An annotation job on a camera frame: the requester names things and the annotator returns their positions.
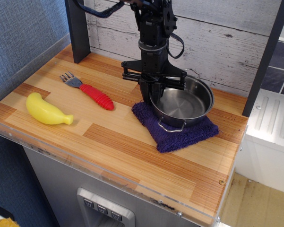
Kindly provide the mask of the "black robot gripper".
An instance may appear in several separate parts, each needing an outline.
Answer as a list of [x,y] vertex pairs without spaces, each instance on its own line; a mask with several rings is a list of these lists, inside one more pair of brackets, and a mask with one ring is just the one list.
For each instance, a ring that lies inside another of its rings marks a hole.
[[160,99],[166,87],[183,90],[187,73],[168,60],[168,51],[163,48],[158,51],[141,50],[141,60],[124,61],[123,79],[138,82],[141,95],[146,104],[153,99]]

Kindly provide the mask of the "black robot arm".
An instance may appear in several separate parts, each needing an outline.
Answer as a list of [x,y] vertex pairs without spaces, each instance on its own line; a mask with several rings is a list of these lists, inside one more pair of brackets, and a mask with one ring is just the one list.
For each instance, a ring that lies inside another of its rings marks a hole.
[[182,41],[173,33],[177,18],[170,0],[132,0],[130,7],[140,32],[141,59],[124,61],[123,79],[139,84],[143,100],[157,104],[166,88],[183,90],[186,71],[170,64],[169,38]]

